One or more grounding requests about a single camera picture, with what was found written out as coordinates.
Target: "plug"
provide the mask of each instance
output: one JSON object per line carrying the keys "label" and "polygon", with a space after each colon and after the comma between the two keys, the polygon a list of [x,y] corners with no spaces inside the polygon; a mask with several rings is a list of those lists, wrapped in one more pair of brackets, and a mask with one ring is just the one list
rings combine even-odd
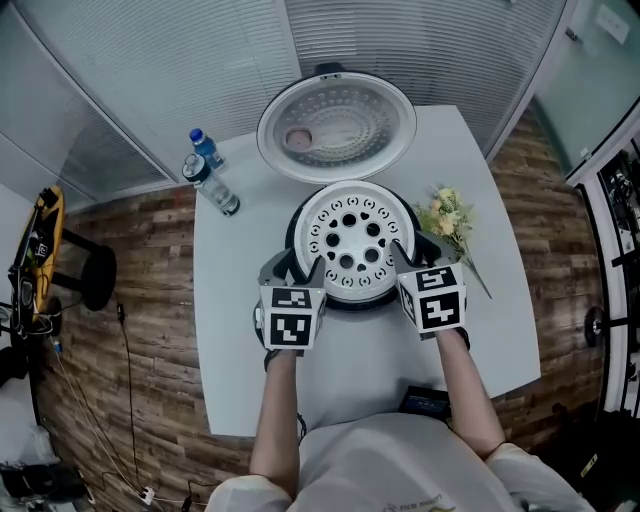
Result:
{"label": "plug", "polygon": [[155,496],[155,494],[156,492],[147,485],[144,488],[144,492],[140,495],[140,499],[144,501],[145,505],[151,505],[151,502],[153,501],[153,497]]}
{"label": "plug", "polygon": [[117,315],[118,315],[118,322],[120,322],[120,325],[124,324],[124,318],[125,318],[125,314],[124,314],[124,306],[122,304],[120,304],[118,302],[118,305],[116,307],[116,311],[117,311]]}
{"label": "plug", "polygon": [[184,500],[182,504],[182,512],[189,512],[191,508],[191,495],[187,496],[187,499]]}

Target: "blue bottle cap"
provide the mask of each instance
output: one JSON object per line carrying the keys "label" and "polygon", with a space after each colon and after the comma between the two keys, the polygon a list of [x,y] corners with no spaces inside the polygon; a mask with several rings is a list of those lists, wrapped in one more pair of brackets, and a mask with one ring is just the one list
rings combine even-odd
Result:
{"label": "blue bottle cap", "polygon": [[193,141],[193,142],[197,142],[202,138],[202,130],[200,128],[194,128],[193,130],[191,130],[189,132],[189,138]]}

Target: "window blinds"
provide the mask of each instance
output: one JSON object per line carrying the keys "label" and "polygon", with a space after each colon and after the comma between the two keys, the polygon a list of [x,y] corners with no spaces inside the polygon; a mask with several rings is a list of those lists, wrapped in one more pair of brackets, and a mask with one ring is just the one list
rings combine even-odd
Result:
{"label": "window blinds", "polygon": [[282,0],[15,0],[117,124],[181,178],[192,128],[256,129],[299,67]]}
{"label": "window blinds", "polygon": [[323,62],[376,74],[415,105],[458,107],[488,152],[565,2],[285,0],[303,76]]}
{"label": "window blinds", "polygon": [[35,200],[33,188],[57,176],[73,206],[167,181],[65,78],[11,5],[0,11],[0,49],[0,154],[16,164],[3,173],[7,186]]}

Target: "yellow object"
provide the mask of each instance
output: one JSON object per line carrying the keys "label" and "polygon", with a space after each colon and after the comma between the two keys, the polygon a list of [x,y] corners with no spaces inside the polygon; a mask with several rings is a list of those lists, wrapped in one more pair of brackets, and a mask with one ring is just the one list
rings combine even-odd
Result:
{"label": "yellow object", "polygon": [[58,218],[56,219],[56,225],[53,230],[53,250],[41,267],[31,269],[31,272],[36,279],[36,311],[42,310],[42,305],[49,293],[49,287],[51,286],[51,279],[53,277],[53,264],[56,260],[56,256],[58,255],[60,241],[62,240],[62,230],[64,229],[64,194],[62,193],[62,189],[58,186],[50,187],[50,189],[58,198],[55,204],[51,208],[47,208],[44,205],[44,200],[38,196],[34,206],[34,210],[36,207],[44,207],[44,210],[42,211],[42,220],[45,220],[53,212],[58,211]]}
{"label": "yellow object", "polygon": [[587,465],[584,467],[584,469],[580,472],[580,476],[582,478],[584,478],[584,475],[586,475],[589,470],[593,467],[593,465],[597,462],[598,460],[598,454],[594,454],[593,457],[591,457],[591,460],[589,462],[587,462]]}

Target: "stool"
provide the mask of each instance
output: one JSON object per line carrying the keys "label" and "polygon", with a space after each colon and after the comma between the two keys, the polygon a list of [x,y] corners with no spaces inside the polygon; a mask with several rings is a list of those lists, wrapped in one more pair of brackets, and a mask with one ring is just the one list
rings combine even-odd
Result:
{"label": "stool", "polygon": [[80,279],[54,272],[51,282],[82,294],[82,302],[91,311],[104,308],[116,284],[116,256],[106,245],[95,244],[68,229],[62,230],[62,238],[89,252]]}

